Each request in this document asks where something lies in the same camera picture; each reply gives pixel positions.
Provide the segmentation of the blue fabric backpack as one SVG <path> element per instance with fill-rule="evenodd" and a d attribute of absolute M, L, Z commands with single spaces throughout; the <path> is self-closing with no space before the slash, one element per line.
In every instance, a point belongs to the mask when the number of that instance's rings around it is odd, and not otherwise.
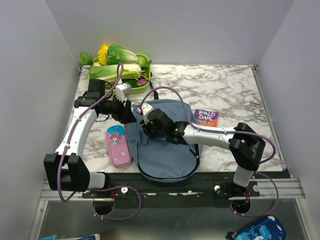
<path fill-rule="evenodd" d="M 165 138 L 149 139 L 143 133 L 136 105 L 132 113 L 136 122 L 125 125 L 127 144 L 141 174 L 150 181 L 174 183 L 192 176 L 200 165 L 203 146 L 172 144 Z"/>

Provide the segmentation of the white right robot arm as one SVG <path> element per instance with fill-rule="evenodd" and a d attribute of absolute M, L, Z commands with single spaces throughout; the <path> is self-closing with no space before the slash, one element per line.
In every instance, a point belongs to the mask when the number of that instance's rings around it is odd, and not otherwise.
<path fill-rule="evenodd" d="M 205 127 L 188 121 L 173 121 L 160 109 L 146 104 L 139 107 L 143 116 L 140 125 L 149 139 L 164 138 L 175 145 L 205 145 L 230 150 L 237 168 L 230 183 L 230 191 L 241 196 L 248 190 L 254 172 L 259 168 L 266 146 L 247 124 L 238 123 L 234 128 Z"/>

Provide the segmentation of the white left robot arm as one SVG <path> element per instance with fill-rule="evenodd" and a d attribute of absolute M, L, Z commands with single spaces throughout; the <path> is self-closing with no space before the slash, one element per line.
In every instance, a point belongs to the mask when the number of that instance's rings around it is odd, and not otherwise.
<path fill-rule="evenodd" d="M 43 160 L 51 190 L 85 192 L 93 191 L 101 198 L 107 197 L 111 185 L 106 174 L 90 172 L 83 162 L 83 151 L 93 124 L 99 115 L 109 115 L 121 124 L 136 122 L 131 110 L 131 101 L 125 94 L 132 90 L 128 83 L 121 83 L 111 91 L 113 98 L 105 96 L 106 83 L 90 79 L 88 90 L 74 101 L 74 112 L 67 133 L 53 154 Z"/>

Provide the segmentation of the pink pencil case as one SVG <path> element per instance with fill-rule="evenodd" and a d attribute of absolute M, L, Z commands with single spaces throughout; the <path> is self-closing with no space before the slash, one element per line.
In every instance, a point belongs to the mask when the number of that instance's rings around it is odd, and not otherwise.
<path fill-rule="evenodd" d="M 114 125 L 106 131 L 109 157 L 116 168 L 124 168 L 132 162 L 126 130 L 122 125 Z"/>

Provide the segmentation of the purple onion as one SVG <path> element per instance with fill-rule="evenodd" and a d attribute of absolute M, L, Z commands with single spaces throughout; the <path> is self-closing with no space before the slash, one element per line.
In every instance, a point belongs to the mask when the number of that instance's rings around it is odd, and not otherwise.
<path fill-rule="evenodd" d="M 138 87 L 143 87 L 143 86 L 145 86 L 148 82 L 149 82 L 149 81 L 148 81 L 146 78 L 144 78 L 144 77 L 141 76 L 141 77 L 136 81 L 136 85 L 137 85 Z"/>

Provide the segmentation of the green plastic vegetable tray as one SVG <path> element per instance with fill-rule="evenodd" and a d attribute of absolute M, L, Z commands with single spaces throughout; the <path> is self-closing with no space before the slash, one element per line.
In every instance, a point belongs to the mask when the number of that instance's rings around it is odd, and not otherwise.
<path fill-rule="evenodd" d="M 132 86 L 132 91 L 128 93 L 129 95 L 143 93 L 147 89 L 149 84 L 151 83 L 151 77 L 152 77 L 151 62 L 152 61 L 144 54 L 137 53 L 136 55 L 138 57 L 138 62 L 135 64 L 138 64 L 141 67 L 141 71 L 124 70 L 122 77 L 121 77 L 123 83 L 128 83 Z M 93 67 L 93 66 L 103 66 L 99 63 L 98 57 L 96 57 L 93 60 L 93 65 L 91 67 Z M 136 84 L 136 81 L 140 77 L 144 77 L 145 79 L 148 80 L 148 83 L 142 87 L 138 87 Z M 105 74 L 102 74 L 101 72 L 94 73 L 94 74 L 91 74 L 89 72 L 88 78 L 89 79 L 99 79 L 99 80 L 105 81 L 106 82 L 105 91 L 107 92 L 114 85 L 115 81 L 117 80 L 117 73 L 111 74 L 111 75 L 105 75 Z"/>

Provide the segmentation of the white napa cabbage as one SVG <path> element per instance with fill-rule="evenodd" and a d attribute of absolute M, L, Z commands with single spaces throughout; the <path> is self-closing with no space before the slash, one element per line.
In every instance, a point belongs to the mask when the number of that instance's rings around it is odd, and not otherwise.
<path fill-rule="evenodd" d="M 103 66 L 92 66 L 90 68 L 90 73 L 91 74 L 97 74 L 97 73 L 102 73 L 103 75 L 113 75 L 117 73 L 117 65 L 103 65 Z M 128 71 L 142 71 L 141 67 L 138 64 L 124 64 L 123 68 Z"/>

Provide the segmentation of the purple Roald Dahl book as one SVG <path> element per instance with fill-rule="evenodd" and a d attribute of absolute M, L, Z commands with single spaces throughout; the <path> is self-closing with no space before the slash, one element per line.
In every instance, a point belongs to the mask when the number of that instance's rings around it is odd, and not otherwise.
<path fill-rule="evenodd" d="M 217 127 L 219 113 L 216 111 L 208 111 L 202 109 L 195 109 L 194 116 L 196 123 L 205 127 Z"/>

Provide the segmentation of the green lettuce head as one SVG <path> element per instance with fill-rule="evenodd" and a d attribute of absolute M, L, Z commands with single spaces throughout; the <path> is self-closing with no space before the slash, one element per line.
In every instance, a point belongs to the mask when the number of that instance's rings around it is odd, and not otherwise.
<path fill-rule="evenodd" d="M 111 44 L 108 47 L 106 64 L 107 65 L 117 65 L 119 63 L 123 64 L 137 64 L 138 56 L 119 45 Z"/>

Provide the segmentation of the yellow flower vegetable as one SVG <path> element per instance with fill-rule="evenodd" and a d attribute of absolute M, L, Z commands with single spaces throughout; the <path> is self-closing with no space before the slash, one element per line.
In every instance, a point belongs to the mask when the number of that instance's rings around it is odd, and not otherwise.
<path fill-rule="evenodd" d="M 107 64 L 107 56 L 109 51 L 109 45 L 103 44 L 98 50 L 97 57 L 101 65 L 105 66 Z"/>

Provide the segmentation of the blue shark pencil case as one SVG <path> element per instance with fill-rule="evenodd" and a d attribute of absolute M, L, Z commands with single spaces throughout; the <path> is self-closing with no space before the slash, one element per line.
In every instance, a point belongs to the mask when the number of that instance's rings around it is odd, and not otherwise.
<path fill-rule="evenodd" d="M 286 230 L 280 220 L 267 215 L 239 228 L 227 232 L 226 240 L 285 240 Z"/>

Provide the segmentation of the aluminium mounting rail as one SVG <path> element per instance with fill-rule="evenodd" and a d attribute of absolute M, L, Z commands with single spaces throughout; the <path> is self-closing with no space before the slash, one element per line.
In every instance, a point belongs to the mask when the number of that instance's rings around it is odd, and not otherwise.
<path fill-rule="evenodd" d="M 219 185 L 220 188 L 216 187 L 218 190 L 214 190 L 215 186 L 218 186 L 218 182 L 210 183 L 210 188 L 205 190 L 200 190 L 200 188 L 194 188 L 194 189 L 187 189 L 187 190 L 169 190 L 169 188 L 159 188 L 156 189 L 156 191 L 153 191 L 153 189 L 150 188 L 154 187 L 155 185 L 151 184 L 151 182 L 145 182 L 145 181 L 137 181 L 137 184 L 142 184 L 144 188 L 138 189 L 137 186 L 133 186 L 138 193 L 140 194 L 141 199 L 147 198 L 147 197 L 201 197 L 204 194 L 213 194 L 214 197 L 218 198 L 227 198 L 228 200 L 233 201 L 240 201 L 240 200 L 249 200 L 249 199 L 276 199 L 277 198 L 277 192 L 278 192 L 278 198 L 279 199 L 305 199 L 306 195 L 304 192 L 304 189 L 302 187 L 301 181 L 298 178 L 277 178 L 277 179 L 271 179 L 272 181 L 268 179 L 253 179 L 249 182 L 248 190 L 246 193 L 243 193 L 242 195 L 237 193 L 237 195 L 234 195 L 233 197 L 227 196 L 227 193 L 223 193 L 222 185 Z M 115 196 L 116 197 L 128 197 L 129 194 L 133 194 L 133 196 L 136 195 L 135 191 L 132 189 L 129 189 L 129 184 L 120 187 L 120 189 L 115 190 Z M 70 201 L 111 201 L 112 193 L 109 193 L 107 191 L 103 192 L 93 192 L 93 191 L 86 191 L 84 193 L 82 192 L 76 192 L 70 199 Z M 45 181 L 41 195 L 40 195 L 40 201 L 60 201 L 60 197 L 58 192 L 50 190 L 48 181 Z"/>

